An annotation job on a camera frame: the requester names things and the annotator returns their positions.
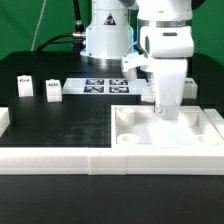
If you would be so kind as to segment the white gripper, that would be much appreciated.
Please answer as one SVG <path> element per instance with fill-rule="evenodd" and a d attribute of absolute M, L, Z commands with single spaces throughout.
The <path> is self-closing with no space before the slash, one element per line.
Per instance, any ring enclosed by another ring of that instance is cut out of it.
<path fill-rule="evenodd" d="M 137 79 L 137 68 L 147 73 L 147 84 L 154 95 L 154 112 L 165 115 L 168 120 L 177 120 L 178 107 L 183 99 L 188 62 L 185 58 L 161 59 L 138 53 L 126 54 L 121 60 L 121 70 L 128 82 Z"/>

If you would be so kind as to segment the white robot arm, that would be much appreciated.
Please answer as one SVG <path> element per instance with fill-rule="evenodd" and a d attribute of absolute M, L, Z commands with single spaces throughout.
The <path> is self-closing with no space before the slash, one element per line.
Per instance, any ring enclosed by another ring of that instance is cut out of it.
<path fill-rule="evenodd" d="M 164 119 L 178 116 L 188 59 L 193 56 L 193 11 L 206 0 L 92 0 L 81 58 L 120 65 L 129 82 L 147 74 L 141 99 Z"/>

